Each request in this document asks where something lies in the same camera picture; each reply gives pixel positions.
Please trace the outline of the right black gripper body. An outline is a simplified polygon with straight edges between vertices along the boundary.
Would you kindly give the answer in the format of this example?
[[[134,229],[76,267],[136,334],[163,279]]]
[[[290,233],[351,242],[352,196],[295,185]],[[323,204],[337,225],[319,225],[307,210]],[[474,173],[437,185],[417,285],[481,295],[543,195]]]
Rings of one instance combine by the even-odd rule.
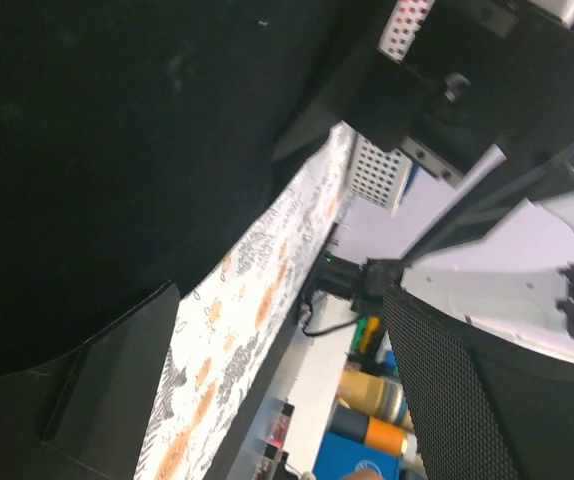
[[[281,159],[338,122],[437,175],[490,146],[534,162],[574,141],[574,2],[378,1],[352,13],[278,136]]]

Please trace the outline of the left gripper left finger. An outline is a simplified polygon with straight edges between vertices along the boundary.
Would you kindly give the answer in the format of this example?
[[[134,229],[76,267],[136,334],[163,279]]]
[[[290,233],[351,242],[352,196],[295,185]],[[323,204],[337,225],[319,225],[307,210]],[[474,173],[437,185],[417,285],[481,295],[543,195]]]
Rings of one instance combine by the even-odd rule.
[[[99,339],[0,377],[0,479],[132,478],[179,301],[165,285]]]

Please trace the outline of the black t shirt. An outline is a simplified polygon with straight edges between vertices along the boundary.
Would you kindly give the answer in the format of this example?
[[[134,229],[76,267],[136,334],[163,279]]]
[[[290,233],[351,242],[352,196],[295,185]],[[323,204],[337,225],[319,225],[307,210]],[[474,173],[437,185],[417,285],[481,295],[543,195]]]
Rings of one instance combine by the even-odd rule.
[[[326,142],[388,1],[0,1],[0,376],[190,292]]]

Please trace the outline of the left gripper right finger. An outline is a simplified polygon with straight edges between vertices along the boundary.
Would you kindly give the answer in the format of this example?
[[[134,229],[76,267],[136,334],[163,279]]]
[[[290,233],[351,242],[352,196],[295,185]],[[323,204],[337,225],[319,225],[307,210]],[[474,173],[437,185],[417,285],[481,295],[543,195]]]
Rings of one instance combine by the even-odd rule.
[[[383,313],[430,479],[574,479],[574,363],[391,287]]]

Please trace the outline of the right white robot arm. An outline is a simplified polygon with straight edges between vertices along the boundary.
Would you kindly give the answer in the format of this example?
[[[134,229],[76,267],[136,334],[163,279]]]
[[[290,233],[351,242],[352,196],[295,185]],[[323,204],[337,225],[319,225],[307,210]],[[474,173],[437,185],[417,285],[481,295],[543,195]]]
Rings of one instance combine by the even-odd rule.
[[[353,1],[273,159],[334,123],[390,210],[413,170],[457,190],[396,259],[326,258],[318,288],[382,315],[392,288],[574,362],[574,1]]]

